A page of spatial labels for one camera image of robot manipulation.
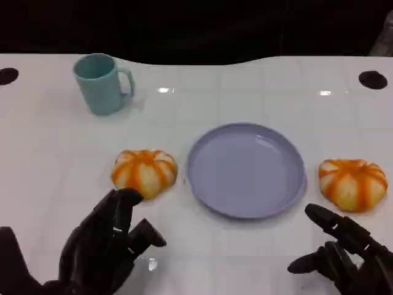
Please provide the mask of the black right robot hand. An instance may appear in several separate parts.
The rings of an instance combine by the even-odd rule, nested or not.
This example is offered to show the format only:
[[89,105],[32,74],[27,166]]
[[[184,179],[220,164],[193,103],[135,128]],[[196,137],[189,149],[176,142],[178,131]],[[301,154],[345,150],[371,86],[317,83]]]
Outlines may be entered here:
[[317,271],[341,294],[392,294],[392,252],[347,216],[310,203],[306,215],[336,238],[290,263],[292,274]]

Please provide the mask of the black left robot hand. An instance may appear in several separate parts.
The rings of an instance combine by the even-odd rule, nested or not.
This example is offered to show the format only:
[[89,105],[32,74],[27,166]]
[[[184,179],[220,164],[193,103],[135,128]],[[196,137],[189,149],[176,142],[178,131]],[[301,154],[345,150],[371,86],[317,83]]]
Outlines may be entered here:
[[135,260],[166,240],[147,219],[131,227],[133,208],[143,200],[135,189],[113,189],[72,231],[59,261],[60,282],[71,294],[114,294]]

